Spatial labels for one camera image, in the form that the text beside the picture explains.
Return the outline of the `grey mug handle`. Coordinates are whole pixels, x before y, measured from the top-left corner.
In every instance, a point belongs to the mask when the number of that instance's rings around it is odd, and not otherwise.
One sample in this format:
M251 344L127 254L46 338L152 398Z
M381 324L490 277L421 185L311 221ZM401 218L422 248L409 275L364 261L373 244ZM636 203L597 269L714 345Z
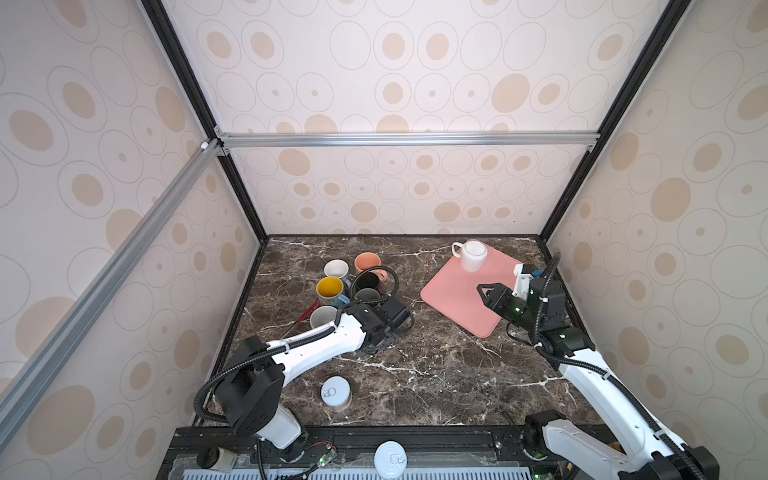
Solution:
M356 292L354 300L358 303L376 305L382 302L383 297L380 292L374 288L363 288Z

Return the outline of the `pink plastic tray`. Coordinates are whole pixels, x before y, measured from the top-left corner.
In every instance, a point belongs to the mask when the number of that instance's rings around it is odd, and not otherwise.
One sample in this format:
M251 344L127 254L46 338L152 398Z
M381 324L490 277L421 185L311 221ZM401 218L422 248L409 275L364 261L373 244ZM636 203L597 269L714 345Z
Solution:
M487 247L488 257L478 272L463 270L459 259L452 254L420 292L421 299L429 306L480 338L492 334L500 316L483 305L477 285L502 283L513 288L514 268L521 263L493 247Z

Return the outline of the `black mug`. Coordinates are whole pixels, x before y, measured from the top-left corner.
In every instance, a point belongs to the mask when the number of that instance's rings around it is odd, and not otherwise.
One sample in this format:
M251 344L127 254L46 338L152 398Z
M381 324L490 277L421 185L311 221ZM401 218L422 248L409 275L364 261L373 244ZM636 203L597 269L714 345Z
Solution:
M355 287L357 290L366 288L377 289L380 283L380 277L375 272L361 273L355 279Z

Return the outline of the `cream and pink mug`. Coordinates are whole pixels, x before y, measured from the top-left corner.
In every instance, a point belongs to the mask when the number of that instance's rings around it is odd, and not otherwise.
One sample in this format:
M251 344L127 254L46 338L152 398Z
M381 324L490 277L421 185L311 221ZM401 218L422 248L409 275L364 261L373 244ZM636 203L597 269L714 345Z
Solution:
M370 270L372 274L375 274L381 282L388 280L388 272L382 270L381 258L373 252L363 252L359 254L354 260L354 266L357 274L360 274L366 270Z

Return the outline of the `cream speckled mug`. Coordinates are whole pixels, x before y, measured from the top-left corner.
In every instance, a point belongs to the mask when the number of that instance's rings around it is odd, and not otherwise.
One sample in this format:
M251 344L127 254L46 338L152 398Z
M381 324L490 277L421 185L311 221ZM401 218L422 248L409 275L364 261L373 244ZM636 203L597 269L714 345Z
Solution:
M336 321L337 313L338 309L331 305L318 307L310 315L310 327L315 329L327 324L333 324Z

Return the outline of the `blue butterfly mug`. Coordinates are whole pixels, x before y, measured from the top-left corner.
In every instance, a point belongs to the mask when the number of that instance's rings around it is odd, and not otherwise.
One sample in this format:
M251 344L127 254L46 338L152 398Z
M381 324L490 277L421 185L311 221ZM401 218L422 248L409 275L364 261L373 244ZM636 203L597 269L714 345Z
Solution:
M350 302L345 283L337 277L325 277L316 284L316 295L322 305L341 308Z

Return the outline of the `grey mug white interior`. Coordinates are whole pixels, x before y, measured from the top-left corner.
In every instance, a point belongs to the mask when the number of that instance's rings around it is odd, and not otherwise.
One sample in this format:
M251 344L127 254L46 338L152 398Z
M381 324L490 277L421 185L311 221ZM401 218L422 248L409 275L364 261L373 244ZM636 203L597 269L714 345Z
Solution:
M333 259L325 264L324 274L327 277L348 281L350 278L350 268L346 261L342 259Z

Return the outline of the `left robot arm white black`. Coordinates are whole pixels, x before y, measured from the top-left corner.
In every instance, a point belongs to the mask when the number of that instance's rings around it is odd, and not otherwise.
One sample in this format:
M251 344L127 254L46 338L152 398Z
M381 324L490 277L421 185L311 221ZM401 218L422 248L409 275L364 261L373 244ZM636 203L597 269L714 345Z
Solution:
M294 414L280 404L282 390L303 373L340 355L374 355L388 348L410 312L396 294L400 279L392 268L376 266L365 273L384 271L392 290L378 299L361 299L360 278L350 285L352 300L328 323L284 339L263 342L246 339L230 362L211 376L193 400L196 415L225 423L235 436L269 442L286 456L304 450L308 433Z

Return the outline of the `orange label tin can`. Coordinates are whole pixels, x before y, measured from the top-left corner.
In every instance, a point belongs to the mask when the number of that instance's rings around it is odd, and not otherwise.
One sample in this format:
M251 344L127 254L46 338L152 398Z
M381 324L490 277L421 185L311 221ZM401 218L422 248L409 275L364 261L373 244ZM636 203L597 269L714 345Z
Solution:
M321 399L326 406L333 410L343 411L351 403L351 385L341 376L327 379L321 388Z

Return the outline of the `back aluminium crossbar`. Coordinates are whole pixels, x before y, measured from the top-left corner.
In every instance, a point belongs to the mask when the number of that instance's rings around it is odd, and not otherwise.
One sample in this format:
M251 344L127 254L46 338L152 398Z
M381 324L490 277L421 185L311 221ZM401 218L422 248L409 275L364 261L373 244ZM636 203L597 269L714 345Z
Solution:
M538 146L594 145L597 131L511 131L511 132L422 132L422 133L229 133L209 139L201 147L229 151L231 148L331 148L331 147L447 147L447 146Z

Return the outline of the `aluminium crossbar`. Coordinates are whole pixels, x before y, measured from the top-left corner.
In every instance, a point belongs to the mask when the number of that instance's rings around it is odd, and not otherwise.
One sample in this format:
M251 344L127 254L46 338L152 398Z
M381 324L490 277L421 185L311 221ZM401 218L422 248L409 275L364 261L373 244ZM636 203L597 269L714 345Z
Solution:
M201 147L229 151L231 148L331 148L331 147L447 147L447 146L538 146L594 145L597 131L511 131L511 132L422 132L422 133L229 133L209 139Z
M16 435L221 146L220 140L211 138L198 149L4 392L2 448Z

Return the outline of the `left aluminium crossbar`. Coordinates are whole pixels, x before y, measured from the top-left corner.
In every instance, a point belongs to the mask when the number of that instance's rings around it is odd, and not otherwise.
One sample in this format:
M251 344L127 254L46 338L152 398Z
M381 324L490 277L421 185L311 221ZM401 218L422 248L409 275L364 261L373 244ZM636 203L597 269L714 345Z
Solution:
M16 435L221 146L220 140L211 138L198 149L4 392L2 448Z

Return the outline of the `red handled metal tongs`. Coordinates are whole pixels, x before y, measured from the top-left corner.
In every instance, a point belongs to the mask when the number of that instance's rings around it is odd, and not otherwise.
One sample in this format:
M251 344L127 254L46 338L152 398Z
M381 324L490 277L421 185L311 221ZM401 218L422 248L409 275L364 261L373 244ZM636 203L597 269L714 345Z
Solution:
M320 306L321 306L320 301L318 299L315 299L314 302L295 321L293 321L289 325L289 327L280 335L280 339L284 339L288 337L293 329L295 329L301 323L308 321L311 314Z

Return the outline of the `white can on rail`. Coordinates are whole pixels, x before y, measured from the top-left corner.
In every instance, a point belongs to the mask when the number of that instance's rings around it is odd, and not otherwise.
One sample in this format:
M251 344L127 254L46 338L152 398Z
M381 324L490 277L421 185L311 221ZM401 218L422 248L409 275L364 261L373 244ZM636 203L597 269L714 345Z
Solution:
M374 468L385 480L400 479L406 472L408 458L404 447L396 441L380 444L374 454Z

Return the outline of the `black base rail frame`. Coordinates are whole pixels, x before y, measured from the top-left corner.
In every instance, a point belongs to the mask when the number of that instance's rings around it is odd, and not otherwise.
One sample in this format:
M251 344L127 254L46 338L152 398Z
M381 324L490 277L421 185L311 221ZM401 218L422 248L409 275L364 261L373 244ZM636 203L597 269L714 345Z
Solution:
M297 459L266 442L240 439L223 427L186 427L173 436L160 479L376 479L374 454L386 441L400 443L408 464L400 479L579 479L592 478L569 461L532 460L523 451L525 425L449 427L312 427ZM580 428L617 448L604 426ZM198 452L219 446L238 454L231 473L201 469Z

